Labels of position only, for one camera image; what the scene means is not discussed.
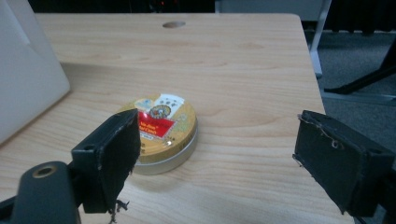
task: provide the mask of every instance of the gold tin lid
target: gold tin lid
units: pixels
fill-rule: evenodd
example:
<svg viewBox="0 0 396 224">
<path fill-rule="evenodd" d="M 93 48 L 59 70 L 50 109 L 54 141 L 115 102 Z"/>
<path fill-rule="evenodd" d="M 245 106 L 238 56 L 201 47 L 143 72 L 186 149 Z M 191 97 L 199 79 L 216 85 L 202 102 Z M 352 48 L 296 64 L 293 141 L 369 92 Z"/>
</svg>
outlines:
<svg viewBox="0 0 396 224">
<path fill-rule="evenodd" d="M 140 157 L 134 173 L 156 175 L 176 168 L 193 152 L 197 120 L 191 104 L 171 94 L 154 94 L 123 106 L 137 108 Z"/>
</svg>

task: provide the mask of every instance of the red label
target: red label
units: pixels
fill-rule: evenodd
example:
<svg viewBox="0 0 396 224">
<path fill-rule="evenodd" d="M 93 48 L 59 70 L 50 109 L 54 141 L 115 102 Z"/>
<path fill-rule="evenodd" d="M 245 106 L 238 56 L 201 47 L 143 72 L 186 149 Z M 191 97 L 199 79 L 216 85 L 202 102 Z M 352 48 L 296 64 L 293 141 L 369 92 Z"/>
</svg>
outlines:
<svg viewBox="0 0 396 224">
<path fill-rule="evenodd" d="M 149 114 L 139 111 L 140 132 L 149 133 L 163 138 L 174 124 L 175 122 L 170 119 L 154 119 Z"/>
</svg>

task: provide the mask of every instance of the screw hole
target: screw hole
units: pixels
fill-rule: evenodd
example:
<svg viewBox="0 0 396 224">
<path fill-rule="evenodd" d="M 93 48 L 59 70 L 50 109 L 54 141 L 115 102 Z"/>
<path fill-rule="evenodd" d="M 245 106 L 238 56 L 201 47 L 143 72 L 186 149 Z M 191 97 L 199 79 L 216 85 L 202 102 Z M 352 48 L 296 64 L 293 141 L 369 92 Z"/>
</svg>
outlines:
<svg viewBox="0 0 396 224">
<path fill-rule="evenodd" d="M 84 150 L 93 150 L 95 148 L 95 146 L 94 145 L 87 145 L 87 146 L 85 146 L 84 147 Z"/>
<path fill-rule="evenodd" d="M 184 21 L 169 21 L 163 24 L 163 28 L 178 28 L 184 26 L 186 22 Z"/>
<path fill-rule="evenodd" d="M 56 172 L 56 166 L 48 165 L 41 167 L 33 172 L 34 178 L 44 178 Z"/>
</svg>

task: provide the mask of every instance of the metal tin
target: metal tin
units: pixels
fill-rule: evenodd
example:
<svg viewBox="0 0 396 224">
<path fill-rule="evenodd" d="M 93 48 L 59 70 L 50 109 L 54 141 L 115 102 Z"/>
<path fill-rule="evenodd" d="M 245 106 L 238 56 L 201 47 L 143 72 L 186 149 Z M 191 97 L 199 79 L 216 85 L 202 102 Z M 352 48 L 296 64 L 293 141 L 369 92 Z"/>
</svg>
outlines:
<svg viewBox="0 0 396 224">
<path fill-rule="evenodd" d="M 137 99 L 121 110 L 139 110 L 142 142 L 134 173 L 156 175 L 183 163 L 194 151 L 197 119 L 190 103 L 172 94 Z"/>
</svg>

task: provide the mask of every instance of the wooden table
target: wooden table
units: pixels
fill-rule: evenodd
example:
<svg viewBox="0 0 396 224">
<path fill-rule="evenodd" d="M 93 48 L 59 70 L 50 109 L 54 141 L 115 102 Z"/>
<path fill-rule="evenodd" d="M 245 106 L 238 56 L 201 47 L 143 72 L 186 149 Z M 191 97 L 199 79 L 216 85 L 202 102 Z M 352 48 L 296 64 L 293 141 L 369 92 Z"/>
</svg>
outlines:
<svg viewBox="0 0 396 224">
<path fill-rule="evenodd" d="M 291 158 L 304 109 L 324 112 L 298 17 L 287 14 L 37 15 L 71 91 L 0 148 L 0 200 L 133 99 L 194 106 L 198 145 L 162 175 L 134 174 L 118 223 L 352 223 Z M 184 21 L 163 28 L 168 21 Z M 82 223 L 107 223 L 109 214 Z"/>
</svg>

